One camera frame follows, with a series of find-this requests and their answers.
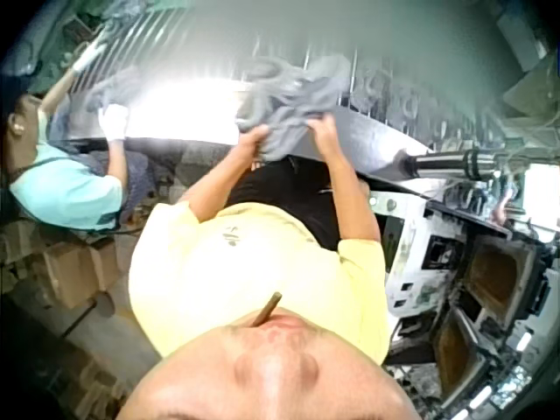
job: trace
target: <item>ear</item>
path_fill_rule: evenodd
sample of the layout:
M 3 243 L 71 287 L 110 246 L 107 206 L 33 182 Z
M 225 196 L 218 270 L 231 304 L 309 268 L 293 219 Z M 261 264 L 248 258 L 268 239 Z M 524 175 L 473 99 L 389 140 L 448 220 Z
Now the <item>ear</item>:
M 8 131 L 14 137 L 21 137 L 25 133 L 25 120 L 19 114 L 10 114 L 8 116 Z

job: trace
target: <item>nose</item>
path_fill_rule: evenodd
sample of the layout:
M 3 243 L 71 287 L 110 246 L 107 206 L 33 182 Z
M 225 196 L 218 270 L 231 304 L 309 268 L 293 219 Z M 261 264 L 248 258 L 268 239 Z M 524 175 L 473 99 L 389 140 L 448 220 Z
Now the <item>nose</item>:
M 293 331 L 270 328 L 258 332 L 259 340 L 235 362 L 240 387 L 267 404 L 311 391 L 319 378 L 319 364 Z

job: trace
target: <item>teal shirt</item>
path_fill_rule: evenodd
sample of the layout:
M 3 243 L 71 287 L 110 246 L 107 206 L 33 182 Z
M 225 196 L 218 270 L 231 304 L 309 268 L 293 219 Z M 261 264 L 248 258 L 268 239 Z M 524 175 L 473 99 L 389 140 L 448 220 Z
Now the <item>teal shirt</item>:
M 85 165 L 46 142 L 46 115 L 38 113 L 37 157 L 33 164 L 65 158 L 25 171 L 10 191 L 27 212 L 40 221 L 65 228 L 114 228 L 123 201 L 121 182 L 110 175 L 98 177 Z

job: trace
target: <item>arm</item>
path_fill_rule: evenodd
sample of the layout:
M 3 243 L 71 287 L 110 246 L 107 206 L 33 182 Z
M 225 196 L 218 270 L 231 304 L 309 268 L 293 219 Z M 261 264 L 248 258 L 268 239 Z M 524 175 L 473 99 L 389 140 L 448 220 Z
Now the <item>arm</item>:
M 364 239 L 381 242 L 379 225 L 360 189 L 360 182 L 339 145 L 332 115 L 310 120 L 315 144 L 331 176 L 332 195 L 342 239 Z
M 76 77 L 84 71 L 84 69 L 91 64 L 93 60 L 103 51 L 107 46 L 105 44 L 99 45 L 98 40 L 92 42 L 83 54 L 73 63 L 73 65 L 66 71 L 64 76 L 51 87 L 51 90 L 46 94 L 41 102 L 39 109 L 45 114 L 52 115 L 56 111 L 64 96 L 70 90 Z
M 266 126 L 259 126 L 241 135 L 237 144 L 215 168 L 194 184 L 179 199 L 188 201 L 200 222 L 212 219 L 228 200 L 229 193 L 243 173 L 251 166 L 256 148 L 268 135 Z
M 103 112 L 99 110 L 99 125 L 108 143 L 107 174 L 121 181 L 123 190 L 128 184 L 126 155 L 124 154 L 124 134 L 129 118 L 129 110 L 121 105 L 112 104 Z

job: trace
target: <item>hand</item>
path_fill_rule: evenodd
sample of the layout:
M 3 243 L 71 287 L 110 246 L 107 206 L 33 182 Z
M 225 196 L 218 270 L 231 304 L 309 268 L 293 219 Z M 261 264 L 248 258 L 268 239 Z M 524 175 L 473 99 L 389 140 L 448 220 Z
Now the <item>hand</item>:
M 129 123 L 129 109 L 122 106 L 111 104 L 103 112 L 99 110 L 99 125 L 108 142 L 124 140 L 126 127 Z
M 99 37 L 95 39 L 90 45 L 87 46 L 86 50 L 81 54 L 81 56 L 73 63 L 72 69 L 76 73 L 81 73 L 89 66 L 97 56 L 99 56 L 107 48 L 107 44 L 99 44 Z
M 339 144 L 334 117 L 326 114 L 320 120 L 309 120 L 307 125 L 313 131 L 313 139 L 318 152 L 325 162 L 344 156 Z
M 236 148 L 243 153 L 246 153 L 252 161 L 258 150 L 259 143 L 264 140 L 269 133 L 270 129 L 267 125 L 263 124 L 258 127 L 254 127 L 250 132 L 239 136 L 239 142 Z

